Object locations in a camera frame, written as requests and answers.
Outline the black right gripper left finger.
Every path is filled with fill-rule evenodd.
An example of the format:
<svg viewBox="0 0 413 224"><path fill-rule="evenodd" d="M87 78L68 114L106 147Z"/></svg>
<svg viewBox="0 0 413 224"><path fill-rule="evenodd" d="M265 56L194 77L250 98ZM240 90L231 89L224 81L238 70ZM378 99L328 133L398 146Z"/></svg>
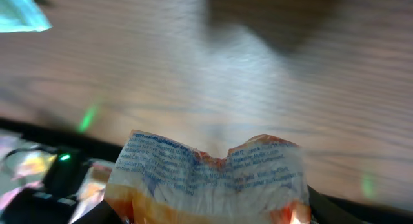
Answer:
<svg viewBox="0 0 413 224"><path fill-rule="evenodd" d="M123 224L123 220L105 201L101 201L73 224Z"/></svg>

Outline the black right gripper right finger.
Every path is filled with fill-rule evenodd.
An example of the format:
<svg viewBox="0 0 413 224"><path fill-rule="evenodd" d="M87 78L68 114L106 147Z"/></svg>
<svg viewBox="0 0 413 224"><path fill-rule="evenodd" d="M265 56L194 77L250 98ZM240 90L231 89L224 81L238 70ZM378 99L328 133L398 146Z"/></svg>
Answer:
<svg viewBox="0 0 413 224"><path fill-rule="evenodd" d="M355 216L339 208L308 185L309 203L319 224L363 224Z"/></svg>

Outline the light blue wet wipes pack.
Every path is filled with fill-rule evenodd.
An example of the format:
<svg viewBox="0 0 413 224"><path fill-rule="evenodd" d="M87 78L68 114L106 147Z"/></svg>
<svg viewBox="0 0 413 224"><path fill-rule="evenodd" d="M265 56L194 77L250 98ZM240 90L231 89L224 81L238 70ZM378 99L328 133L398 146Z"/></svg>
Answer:
<svg viewBox="0 0 413 224"><path fill-rule="evenodd" d="M50 28L34 0L1 0L1 33L43 32Z"/></svg>

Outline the small orange juice carton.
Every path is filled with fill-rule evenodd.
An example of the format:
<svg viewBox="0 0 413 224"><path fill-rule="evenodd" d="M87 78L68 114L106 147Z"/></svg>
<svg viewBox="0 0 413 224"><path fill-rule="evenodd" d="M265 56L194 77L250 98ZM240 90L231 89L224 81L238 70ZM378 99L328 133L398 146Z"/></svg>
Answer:
<svg viewBox="0 0 413 224"><path fill-rule="evenodd" d="M132 223L310 223L300 148L258 135L214 158L166 137L133 131L105 201Z"/></svg>

